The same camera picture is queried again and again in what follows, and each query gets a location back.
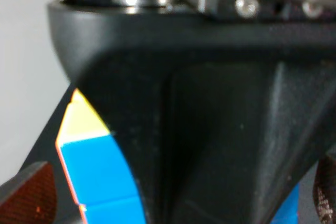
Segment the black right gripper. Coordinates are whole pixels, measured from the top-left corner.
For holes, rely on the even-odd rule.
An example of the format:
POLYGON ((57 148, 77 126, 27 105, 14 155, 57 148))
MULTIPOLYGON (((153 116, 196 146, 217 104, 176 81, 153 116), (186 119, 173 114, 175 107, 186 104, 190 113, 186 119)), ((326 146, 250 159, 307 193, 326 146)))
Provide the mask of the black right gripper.
POLYGON ((55 0, 60 59, 333 59, 335 0, 55 0))

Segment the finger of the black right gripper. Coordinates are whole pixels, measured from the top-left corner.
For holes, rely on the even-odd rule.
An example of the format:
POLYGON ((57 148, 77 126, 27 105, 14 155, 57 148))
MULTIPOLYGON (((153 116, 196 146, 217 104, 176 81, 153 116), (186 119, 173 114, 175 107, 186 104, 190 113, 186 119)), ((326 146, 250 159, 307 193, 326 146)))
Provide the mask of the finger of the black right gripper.
POLYGON ((270 223, 335 142, 335 62, 104 57, 79 90, 125 156, 146 223, 270 223))

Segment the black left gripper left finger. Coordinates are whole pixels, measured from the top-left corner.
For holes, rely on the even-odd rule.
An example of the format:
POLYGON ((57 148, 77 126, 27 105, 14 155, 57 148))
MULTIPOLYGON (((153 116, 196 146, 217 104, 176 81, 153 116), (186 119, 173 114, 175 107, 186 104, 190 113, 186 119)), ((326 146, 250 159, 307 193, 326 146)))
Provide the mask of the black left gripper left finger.
POLYGON ((1 223, 53 223, 57 209, 52 166, 35 162, 1 185, 1 223))

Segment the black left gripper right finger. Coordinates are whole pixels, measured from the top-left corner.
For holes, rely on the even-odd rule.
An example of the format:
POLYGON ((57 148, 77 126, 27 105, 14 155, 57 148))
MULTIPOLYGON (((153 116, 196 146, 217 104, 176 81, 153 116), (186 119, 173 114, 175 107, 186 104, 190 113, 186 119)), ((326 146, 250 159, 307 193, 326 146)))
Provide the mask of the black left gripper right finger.
POLYGON ((329 153, 319 160, 313 201, 320 222, 335 223, 335 153, 329 153))

